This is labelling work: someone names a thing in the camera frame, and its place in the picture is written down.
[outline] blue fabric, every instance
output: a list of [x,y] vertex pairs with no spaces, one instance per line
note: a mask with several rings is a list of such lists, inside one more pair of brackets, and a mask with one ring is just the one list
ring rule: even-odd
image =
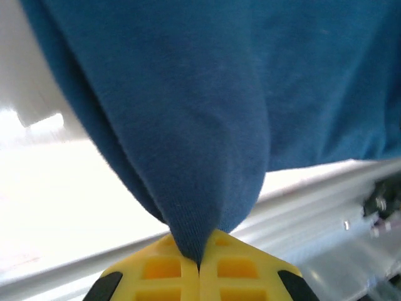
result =
[[401,154],[399,0],[22,3],[91,138],[198,263],[266,171]]

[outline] blue cloth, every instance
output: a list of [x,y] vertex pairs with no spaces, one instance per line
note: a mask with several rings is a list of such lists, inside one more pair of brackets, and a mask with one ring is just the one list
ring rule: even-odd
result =
[[22,3],[91,138],[198,263],[266,171],[401,154],[399,0]]

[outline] yellow robot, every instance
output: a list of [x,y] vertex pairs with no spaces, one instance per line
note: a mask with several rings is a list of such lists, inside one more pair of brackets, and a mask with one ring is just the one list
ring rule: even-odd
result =
[[215,230],[198,271],[167,235],[103,272],[84,301],[318,301],[299,270]]

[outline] yellow plastic object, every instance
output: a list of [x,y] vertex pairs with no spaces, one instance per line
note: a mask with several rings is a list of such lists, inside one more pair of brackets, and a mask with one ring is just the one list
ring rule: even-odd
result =
[[105,270],[84,299],[314,300],[316,296],[296,267],[218,230],[209,238],[199,273],[196,263],[183,257],[173,237],[167,235]]

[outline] blue sweater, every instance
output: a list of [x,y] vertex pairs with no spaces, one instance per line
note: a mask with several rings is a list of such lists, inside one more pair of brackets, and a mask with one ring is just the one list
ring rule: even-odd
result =
[[21,1],[105,159],[198,263],[266,171],[401,154],[399,0]]

